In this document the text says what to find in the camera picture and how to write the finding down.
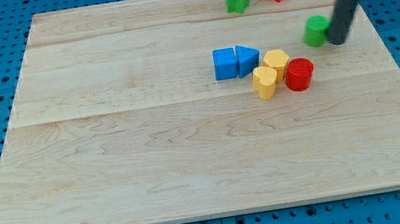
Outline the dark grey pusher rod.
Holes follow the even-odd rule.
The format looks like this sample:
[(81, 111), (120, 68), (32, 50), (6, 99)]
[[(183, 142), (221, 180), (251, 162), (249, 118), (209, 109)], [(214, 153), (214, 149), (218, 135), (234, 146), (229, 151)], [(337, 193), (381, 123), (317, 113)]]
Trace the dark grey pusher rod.
[(336, 0), (328, 27), (327, 39), (333, 45), (347, 40), (359, 0)]

